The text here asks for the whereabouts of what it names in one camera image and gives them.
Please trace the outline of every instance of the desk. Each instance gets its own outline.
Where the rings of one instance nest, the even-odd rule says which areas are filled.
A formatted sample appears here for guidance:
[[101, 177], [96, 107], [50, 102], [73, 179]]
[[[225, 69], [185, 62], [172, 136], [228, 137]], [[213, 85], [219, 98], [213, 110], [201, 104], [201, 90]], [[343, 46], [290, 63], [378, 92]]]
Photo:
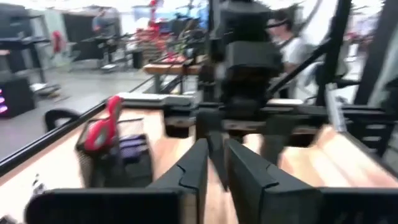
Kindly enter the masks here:
[[[93, 116], [104, 118], [104, 111]], [[157, 110], [123, 109], [121, 120], [144, 118], [153, 150], [154, 178], [160, 177], [190, 148], [193, 137], [171, 139], [162, 133], [162, 113]], [[0, 177], [0, 217], [10, 214], [23, 221], [23, 210], [32, 193], [36, 174], [50, 188], [83, 186], [75, 144], [84, 125], [73, 129], [41, 150], [15, 169]], [[134, 126], [121, 130], [129, 133]], [[253, 151], [260, 145], [260, 136], [246, 136], [247, 147]], [[317, 140], [308, 148], [286, 147], [280, 167], [313, 186], [327, 187], [398, 187], [392, 174], [365, 155], [357, 146], [333, 128], [325, 126]], [[224, 192], [213, 165], [209, 163], [205, 223], [237, 223], [231, 194]]]
[[[198, 63], [204, 61], [205, 56], [198, 56]], [[198, 75], [201, 65], [192, 65], [188, 67], [188, 75]], [[144, 71], [149, 75], [155, 76], [155, 93], [160, 93], [160, 88], [162, 86], [162, 80], [160, 77], [162, 75], [180, 75], [182, 74], [182, 64], [178, 63], [176, 65], [164, 64], [164, 63], [149, 63], [144, 66]]]

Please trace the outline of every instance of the chair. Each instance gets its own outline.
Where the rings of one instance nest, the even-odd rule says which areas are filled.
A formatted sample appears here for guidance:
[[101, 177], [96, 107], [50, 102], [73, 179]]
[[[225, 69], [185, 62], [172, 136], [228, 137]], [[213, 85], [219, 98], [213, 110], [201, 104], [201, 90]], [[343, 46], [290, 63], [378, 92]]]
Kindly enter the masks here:
[[60, 119], [69, 119], [65, 124], [70, 124], [77, 119], [79, 119], [80, 115], [77, 112], [66, 110], [66, 109], [54, 109], [49, 110], [44, 114], [44, 123], [47, 129], [47, 132], [50, 132], [57, 128], [57, 121]]

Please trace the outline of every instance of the black bin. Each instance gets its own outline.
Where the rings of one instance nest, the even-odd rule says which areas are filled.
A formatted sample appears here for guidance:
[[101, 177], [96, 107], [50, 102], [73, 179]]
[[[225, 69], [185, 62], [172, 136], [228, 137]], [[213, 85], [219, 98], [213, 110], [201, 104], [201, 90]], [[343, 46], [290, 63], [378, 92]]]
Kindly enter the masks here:
[[132, 67], [135, 69], [141, 69], [143, 67], [143, 56], [141, 49], [135, 49], [131, 51], [132, 54]]
[[0, 81], [0, 118], [13, 118], [36, 107], [27, 78]]

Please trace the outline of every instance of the purple object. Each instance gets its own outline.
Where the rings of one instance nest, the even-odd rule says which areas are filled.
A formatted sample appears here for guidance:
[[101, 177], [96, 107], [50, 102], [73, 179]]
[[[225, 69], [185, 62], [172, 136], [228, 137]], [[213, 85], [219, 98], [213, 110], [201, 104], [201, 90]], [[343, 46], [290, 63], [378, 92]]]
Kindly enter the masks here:
[[120, 148], [124, 147], [136, 147], [136, 146], [141, 146], [141, 145], [146, 145], [146, 141], [143, 139], [132, 139], [128, 141], [121, 141], [120, 142]]
[[137, 147], [123, 147], [121, 148], [121, 155], [123, 158], [135, 158], [141, 155], [141, 152], [148, 150], [148, 146]]
[[131, 136], [123, 136], [120, 141], [130, 141], [130, 140], [135, 140], [135, 139], [145, 139], [145, 136], [142, 134], [135, 134]]

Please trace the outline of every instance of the metal bar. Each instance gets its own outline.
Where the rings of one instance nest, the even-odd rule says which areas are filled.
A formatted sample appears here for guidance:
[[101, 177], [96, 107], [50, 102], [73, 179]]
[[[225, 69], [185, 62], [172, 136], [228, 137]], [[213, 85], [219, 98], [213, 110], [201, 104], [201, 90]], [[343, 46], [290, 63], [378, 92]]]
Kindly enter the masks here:
[[287, 74], [283, 79], [272, 84], [267, 92], [268, 97], [274, 96], [283, 86], [285, 86], [289, 81], [293, 80], [300, 72], [302, 72], [305, 68], [307, 68], [310, 64], [312, 64], [318, 57], [322, 56], [329, 49], [330, 40], [327, 39], [323, 44], [317, 47], [312, 55], [306, 59], [301, 65], [299, 65], [293, 72]]
[[336, 99], [336, 84], [330, 83], [326, 86], [326, 109], [329, 115], [329, 122], [338, 132], [346, 132], [346, 122], [340, 103]]
[[316, 105], [325, 106], [325, 85], [331, 83], [335, 78], [340, 48], [343, 45], [343, 37], [348, 23], [349, 13], [351, 9], [351, 0], [339, 0], [336, 7], [336, 14], [330, 24], [330, 43], [328, 51], [325, 55], [325, 63], [323, 64], [322, 79], [318, 87], [318, 95]]

